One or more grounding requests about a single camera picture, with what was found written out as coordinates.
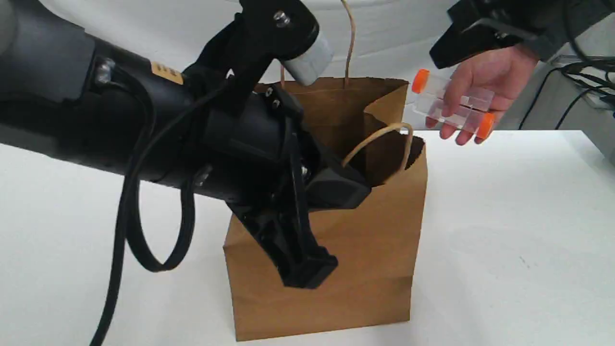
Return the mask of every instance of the twisted paper handle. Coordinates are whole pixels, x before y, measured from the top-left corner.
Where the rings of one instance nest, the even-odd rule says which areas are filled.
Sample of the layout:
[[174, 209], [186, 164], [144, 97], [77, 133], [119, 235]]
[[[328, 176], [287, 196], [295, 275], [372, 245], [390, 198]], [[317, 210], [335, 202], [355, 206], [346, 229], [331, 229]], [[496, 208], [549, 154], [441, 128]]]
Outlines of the twisted paper handle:
[[[346, 12], [348, 13], [348, 18], [350, 19], [350, 27], [351, 27], [350, 48], [348, 48], [348, 56], [346, 57], [346, 74], [344, 75], [344, 89], [345, 89], [350, 83], [350, 60], [352, 59], [352, 52], [354, 51], [354, 41], [355, 41], [355, 37], [357, 36], [357, 25], [355, 24], [354, 17], [352, 16], [352, 11], [350, 9], [350, 5], [348, 5], [348, 2], [346, 2], [346, 0], [341, 0], [341, 2], [342, 2], [342, 5], [344, 5]], [[284, 72], [284, 66], [280, 64], [280, 85], [282, 86], [283, 89], [286, 83], [285, 77], [286, 75]]]
[[412, 147], [412, 138], [414, 137], [414, 129], [412, 129], [412, 126], [410, 126], [410, 124], [407, 123], [394, 123], [391, 124], [387, 127], [385, 127], [384, 129], [380, 129], [376, 132], [374, 132], [373, 134], [371, 134], [371, 136], [367, 137], [363, 142], [359, 143], [359, 145], [357, 145], [354, 150], [352, 150], [344, 159], [344, 161], [342, 161], [342, 167], [346, 167], [350, 161], [352, 161], [352, 159], [361, 151], [363, 150], [363, 148], [367, 147], [370, 143], [374, 142], [375, 140], [377, 140], [378, 138], [388, 134], [389, 132], [393, 132], [393, 131], [399, 131], [401, 129], [408, 129], [408, 137], [406, 140], [406, 147], [404, 149], [403, 152], [403, 160], [402, 160], [402, 164], [399, 167], [399, 170], [397, 171], [397, 173], [395, 173], [393, 176], [395, 176], [396, 174], [403, 172], [406, 170], [406, 166], [408, 165], [408, 160], [410, 158], [410, 148]]

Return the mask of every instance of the paper bag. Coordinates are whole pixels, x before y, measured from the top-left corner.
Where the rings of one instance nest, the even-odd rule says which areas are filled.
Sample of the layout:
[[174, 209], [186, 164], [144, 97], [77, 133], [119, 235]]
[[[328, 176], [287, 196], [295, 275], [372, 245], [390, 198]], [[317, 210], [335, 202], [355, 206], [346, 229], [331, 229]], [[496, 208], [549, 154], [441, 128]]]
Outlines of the paper bag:
[[[374, 132], [401, 122], [408, 82], [321, 78], [309, 87], [286, 82], [285, 88], [304, 107], [307, 129], [344, 158]], [[319, 244], [339, 261], [318, 289], [283, 287], [267, 255], [232, 218], [224, 253], [238, 341], [410, 319], [427, 164], [423, 141], [414, 137], [409, 146], [407, 139], [390, 132], [351, 161], [374, 187], [356, 210], [310, 214]]]

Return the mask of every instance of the white tabletop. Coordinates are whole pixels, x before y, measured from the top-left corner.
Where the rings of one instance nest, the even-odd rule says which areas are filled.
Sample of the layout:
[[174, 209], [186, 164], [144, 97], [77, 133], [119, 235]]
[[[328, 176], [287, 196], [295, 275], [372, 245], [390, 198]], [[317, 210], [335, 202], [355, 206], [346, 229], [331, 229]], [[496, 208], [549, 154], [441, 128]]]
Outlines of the white tabletop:
[[[581, 132], [427, 140], [429, 187], [410, 323], [248, 345], [608, 345], [615, 340], [615, 168]], [[0, 146], [0, 344], [86, 345], [102, 310], [122, 179]], [[161, 257], [178, 192], [146, 184]], [[222, 252], [230, 212], [197, 198], [186, 261], [131, 254], [105, 345], [235, 345]]]

